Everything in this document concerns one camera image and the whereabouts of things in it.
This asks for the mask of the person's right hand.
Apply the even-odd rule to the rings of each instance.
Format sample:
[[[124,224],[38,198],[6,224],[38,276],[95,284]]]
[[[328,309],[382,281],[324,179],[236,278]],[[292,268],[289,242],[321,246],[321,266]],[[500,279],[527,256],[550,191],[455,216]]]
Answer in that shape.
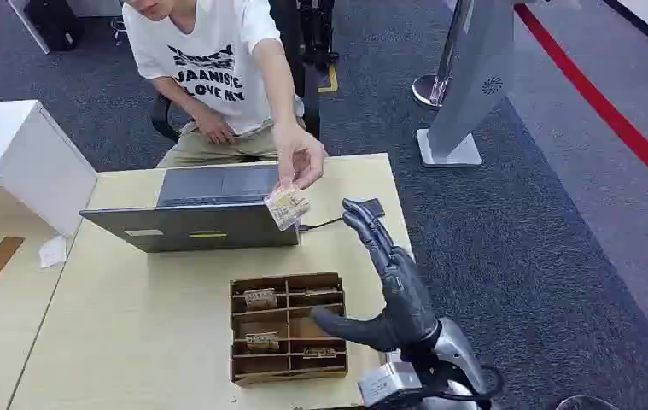
[[[235,134],[231,127],[215,111],[203,105],[192,114],[200,133],[212,144],[233,144]]]

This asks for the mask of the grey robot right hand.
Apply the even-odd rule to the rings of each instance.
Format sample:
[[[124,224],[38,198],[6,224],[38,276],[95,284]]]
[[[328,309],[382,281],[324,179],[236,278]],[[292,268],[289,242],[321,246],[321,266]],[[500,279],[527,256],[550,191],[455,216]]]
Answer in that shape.
[[[359,236],[368,250],[382,284],[384,309],[374,318],[351,319],[314,307],[311,317],[325,333],[379,352],[411,347],[425,352],[438,337],[439,321],[432,309],[429,292],[418,274],[412,256],[394,244],[385,226],[362,202],[342,200],[342,220]]]

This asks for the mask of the person's left hand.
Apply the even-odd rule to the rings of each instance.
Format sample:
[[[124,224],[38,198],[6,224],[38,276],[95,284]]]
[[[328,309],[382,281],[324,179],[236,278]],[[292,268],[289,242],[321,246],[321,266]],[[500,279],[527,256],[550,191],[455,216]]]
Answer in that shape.
[[[281,185],[305,190],[324,173],[324,146],[298,123],[277,123],[272,131]]]

